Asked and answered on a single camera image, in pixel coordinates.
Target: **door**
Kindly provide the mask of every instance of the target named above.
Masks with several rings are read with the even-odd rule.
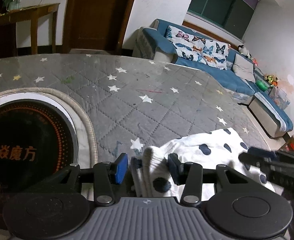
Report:
[[[70,47],[114,50],[128,0],[75,0]]]

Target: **window sill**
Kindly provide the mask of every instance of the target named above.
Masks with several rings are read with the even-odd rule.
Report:
[[[243,43],[243,41],[242,41],[241,39],[239,39],[238,37],[234,36],[232,33],[226,31],[224,28],[221,28],[220,26],[214,24],[213,22],[208,21],[208,20],[206,20],[205,18],[202,18],[202,17],[200,17],[200,16],[198,16],[198,15],[196,15],[196,14],[193,14],[193,13],[191,13],[191,12],[188,12],[188,11],[187,11],[187,14],[190,15],[190,16],[192,16],[192,17],[198,18],[198,19],[200,19],[200,20],[202,20],[202,21],[204,21],[204,22],[206,22],[206,23],[208,23],[208,24],[210,24],[210,25],[212,25],[213,27],[215,27],[215,28],[217,28],[217,29],[223,31],[224,33],[228,34],[228,35],[231,36],[232,38],[236,39],[236,40],[239,41],[240,43]]]

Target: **green toy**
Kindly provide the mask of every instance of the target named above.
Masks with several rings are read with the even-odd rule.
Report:
[[[266,91],[268,89],[268,87],[261,81],[261,80],[257,80],[256,83],[257,87],[259,89],[261,89],[263,92]]]

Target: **gray quilted tablecloth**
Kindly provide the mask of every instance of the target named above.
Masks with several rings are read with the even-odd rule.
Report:
[[[75,99],[92,120],[99,162],[228,127],[248,146],[267,149],[240,106],[203,71],[107,55],[1,59],[0,92],[23,87],[54,88]]]

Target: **door threshold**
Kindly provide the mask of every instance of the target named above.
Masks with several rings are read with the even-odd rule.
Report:
[[[113,51],[100,50],[100,49],[71,49],[69,54],[102,54],[113,55]]]

